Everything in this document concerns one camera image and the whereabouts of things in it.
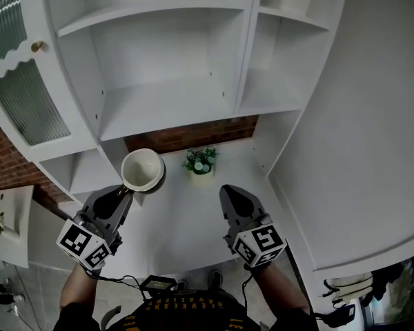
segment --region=shoe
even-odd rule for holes
[[[14,302],[15,303],[23,303],[25,301],[25,296],[22,294],[14,295]]]
[[[10,278],[5,279],[3,282],[3,287],[6,289],[6,293],[11,294],[12,282]]]
[[[187,290],[188,289],[188,282],[185,279],[181,279],[177,283],[176,290]]]
[[[208,289],[220,289],[223,282],[224,278],[219,270],[213,270],[208,275]]]

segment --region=tiled floor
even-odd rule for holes
[[[276,260],[277,267],[296,285],[298,285],[290,261],[285,253]],[[244,304],[242,296],[242,282],[250,275],[243,269],[240,259],[227,261],[219,265],[210,266],[200,270],[193,270],[185,274],[174,276],[176,279],[185,278],[190,288],[206,289],[207,276],[212,269],[218,269],[224,276],[223,289],[236,297],[238,302]],[[59,316],[59,298],[61,289],[68,278],[69,272],[39,268],[31,265],[29,269],[16,268],[7,265],[0,271],[0,283],[6,278],[12,279],[14,293],[28,293],[26,301],[18,304],[18,313],[34,331],[51,331]],[[248,315],[256,322],[264,322],[272,326],[275,318],[265,303],[257,284],[252,280],[246,288],[248,300]],[[138,290],[129,288],[120,283],[100,281],[97,287],[97,300],[95,302],[94,319],[100,322],[107,311],[121,305],[121,314],[115,317],[110,324],[123,316],[130,314],[141,305],[141,294]],[[3,331],[28,331],[30,328],[19,319],[14,312],[8,312],[8,305],[0,305],[0,328]]]

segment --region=brick wall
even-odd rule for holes
[[[69,201],[33,164],[25,160],[0,128],[0,190],[35,185],[34,200],[52,209],[54,202]]]
[[[179,126],[126,137],[124,141],[130,152],[139,148],[151,148],[158,153],[201,147],[252,137],[257,115],[208,123]]]
[[[126,137],[129,151],[152,148],[158,153],[251,137],[257,116],[181,126]],[[55,212],[56,202],[69,201],[33,163],[24,159],[0,128],[0,190],[35,185],[34,200]]]

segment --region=white cup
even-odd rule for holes
[[[165,168],[164,161],[159,154],[150,148],[141,148],[124,157],[121,165],[121,178],[127,188],[145,193],[160,183]]]

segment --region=black shirt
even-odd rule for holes
[[[286,310],[271,330],[314,330],[312,318],[303,310]],[[99,331],[98,323],[79,304],[66,306],[54,331]],[[147,300],[109,331],[148,330],[258,330],[236,300],[205,290],[170,292]]]

